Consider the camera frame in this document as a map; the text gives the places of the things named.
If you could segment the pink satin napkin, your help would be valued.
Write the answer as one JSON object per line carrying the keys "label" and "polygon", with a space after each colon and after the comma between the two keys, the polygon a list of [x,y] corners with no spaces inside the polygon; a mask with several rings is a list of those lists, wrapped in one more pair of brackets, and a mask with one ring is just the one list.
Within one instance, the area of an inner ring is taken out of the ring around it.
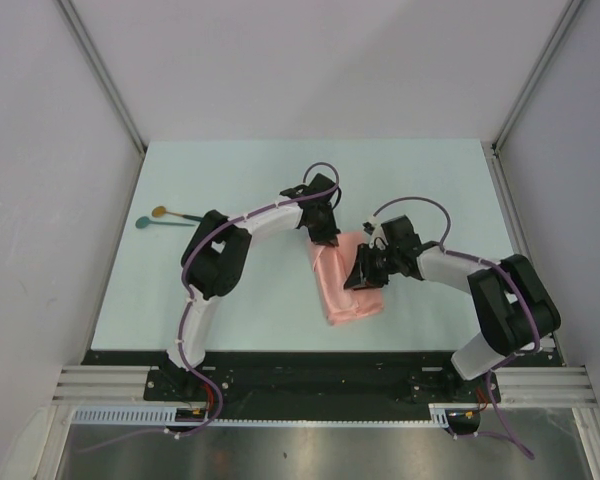
{"label": "pink satin napkin", "polygon": [[352,231],[337,236],[337,246],[309,243],[309,257],[327,323],[344,325],[383,312],[385,303],[379,289],[351,290],[344,284],[352,273],[357,247],[367,236]]}

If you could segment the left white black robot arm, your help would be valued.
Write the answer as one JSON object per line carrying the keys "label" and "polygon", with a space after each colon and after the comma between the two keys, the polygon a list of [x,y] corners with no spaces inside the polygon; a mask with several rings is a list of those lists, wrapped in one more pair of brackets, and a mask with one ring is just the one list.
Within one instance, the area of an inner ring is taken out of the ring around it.
{"label": "left white black robot arm", "polygon": [[175,365],[166,387],[177,398],[194,397],[201,376],[194,370],[205,357],[205,343],[218,300],[238,284],[250,247],[272,235],[304,228],[310,241],[336,247],[338,235],[331,199],[341,195],[339,180],[316,174],[308,183],[288,188],[274,201],[229,217],[208,211],[181,258],[181,283],[187,297],[176,338],[167,349]]}

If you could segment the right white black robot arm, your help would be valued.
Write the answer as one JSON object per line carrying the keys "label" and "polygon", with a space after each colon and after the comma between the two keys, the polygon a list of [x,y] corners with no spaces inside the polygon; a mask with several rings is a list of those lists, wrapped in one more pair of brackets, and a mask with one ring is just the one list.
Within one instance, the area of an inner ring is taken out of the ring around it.
{"label": "right white black robot arm", "polygon": [[541,339],[561,325],[561,317],[530,260],[520,254],[493,261],[424,242],[405,216],[363,231],[369,240],[356,247],[346,290],[381,289],[392,275],[446,285],[468,294],[479,332],[452,354],[451,370],[441,376],[443,393],[464,401],[477,378],[519,354],[536,352]]}

